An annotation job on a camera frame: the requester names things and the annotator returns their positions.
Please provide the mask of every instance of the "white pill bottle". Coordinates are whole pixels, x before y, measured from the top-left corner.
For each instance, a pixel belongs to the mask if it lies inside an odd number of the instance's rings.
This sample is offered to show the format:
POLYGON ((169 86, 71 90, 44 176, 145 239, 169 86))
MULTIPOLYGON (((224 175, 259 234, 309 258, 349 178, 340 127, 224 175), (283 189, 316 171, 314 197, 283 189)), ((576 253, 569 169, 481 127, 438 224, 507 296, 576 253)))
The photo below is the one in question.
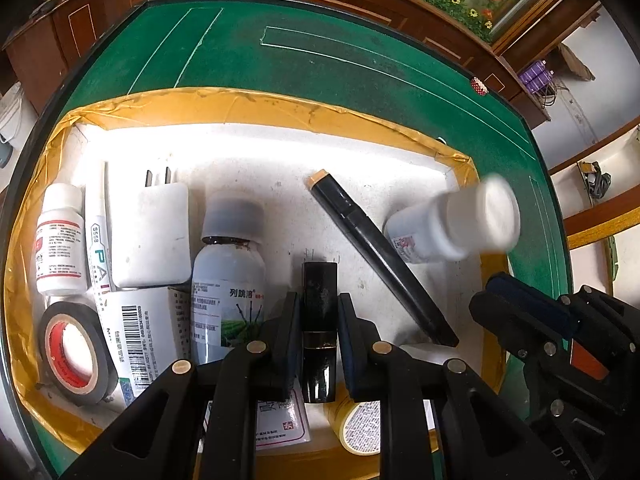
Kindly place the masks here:
POLYGON ((520 237, 520 210, 507 181, 494 174, 398 211, 385 236, 410 264, 508 252, 520 237))
POLYGON ((46 296, 71 296, 87 290, 82 191, 51 184, 44 192, 36 227, 36 286, 46 296))
POLYGON ((258 252, 264 209, 240 192, 207 200, 202 226, 206 244, 196 256, 191 281, 191 358, 223 359, 258 335, 264 319, 264 261, 258 252))

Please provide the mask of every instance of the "silver screw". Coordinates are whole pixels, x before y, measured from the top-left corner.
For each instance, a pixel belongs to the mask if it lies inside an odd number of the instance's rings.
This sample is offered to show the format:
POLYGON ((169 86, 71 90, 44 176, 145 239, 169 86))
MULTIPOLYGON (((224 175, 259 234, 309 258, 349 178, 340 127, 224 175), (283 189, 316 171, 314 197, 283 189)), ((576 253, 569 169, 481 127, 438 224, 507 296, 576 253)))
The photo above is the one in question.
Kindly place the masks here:
POLYGON ((185 359, 181 359, 176 361, 171 365, 171 370, 174 374, 182 375, 191 370, 191 363, 186 361, 185 359))
POLYGON ((466 370, 466 364, 460 359, 452 359, 447 362, 447 368, 455 374, 461 374, 466 370))
POLYGON ((376 354, 388 354, 393 350, 393 347, 386 341, 376 341, 372 348, 376 354))
POLYGON ((551 341, 547 341, 543 347, 545 349, 545 354, 549 357, 556 354, 556 345, 554 345, 551 341))
POLYGON ((564 412, 564 402, 560 399, 556 399, 551 403, 551 415, 560 416, 564 412))
POLYGON ((261 354, 267 349, 267 343, 264 341, 251 341, 247 343, 246 349, 252 354, 261 354))

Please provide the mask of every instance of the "blurred white bottle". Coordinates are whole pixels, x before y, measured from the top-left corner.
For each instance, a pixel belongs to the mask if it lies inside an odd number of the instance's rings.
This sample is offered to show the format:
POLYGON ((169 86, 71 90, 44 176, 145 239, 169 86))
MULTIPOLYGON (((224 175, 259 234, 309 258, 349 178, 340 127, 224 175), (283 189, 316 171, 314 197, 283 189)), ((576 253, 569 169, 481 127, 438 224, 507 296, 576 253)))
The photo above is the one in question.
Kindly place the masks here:
POLYGON ((520 210, 507 181, 490 175, 398 211, 386 221, 385 236, 411 264, 508 252, 520 236, 520 210))

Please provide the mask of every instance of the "black electrical tape roll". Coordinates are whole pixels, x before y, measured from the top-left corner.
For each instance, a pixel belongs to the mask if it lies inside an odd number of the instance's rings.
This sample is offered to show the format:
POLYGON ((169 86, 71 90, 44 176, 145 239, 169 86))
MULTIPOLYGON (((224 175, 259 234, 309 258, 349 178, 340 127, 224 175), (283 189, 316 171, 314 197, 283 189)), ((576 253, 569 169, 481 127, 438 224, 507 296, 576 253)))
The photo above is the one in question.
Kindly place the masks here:
POLYGON ((42 361, 62 394, 78 406, 97 404, 110 395, 118 374, 102 333, 100 319, 90 306, 69 301, 53 303, 44 311, 38 327, 42 361), (74 325, 84 337, 91 353, 92 374, 87 378, 73 369, 62 346, 67 325, 74 325))

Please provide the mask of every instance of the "white lid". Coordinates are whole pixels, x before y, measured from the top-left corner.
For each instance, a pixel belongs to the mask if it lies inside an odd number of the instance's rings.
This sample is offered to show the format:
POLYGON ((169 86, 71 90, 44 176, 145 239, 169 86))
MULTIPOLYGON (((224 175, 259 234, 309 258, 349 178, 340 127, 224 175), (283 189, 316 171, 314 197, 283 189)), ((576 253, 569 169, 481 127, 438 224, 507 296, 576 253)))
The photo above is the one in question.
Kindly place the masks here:
POLYGON ((520 236, 516 197, 507 181, 495 174, 451 193, 445 219, 453 243, 470 251, 510 251, 520 236))
POLYGON ((219 191, 207 200, 202 237, 242 238, 262 243, 264 209, 242 192, 219 191))
POLYGON ((71 184, 51 184, 44 192, 42 211, 69 207, 82 214, 82 191, 71 184))
POLYGON ((84 185, 84 215, 87 219, 92 216, 106 216, 104 164, 103 160, 97 160, 87 171, 86 184, 84 185))

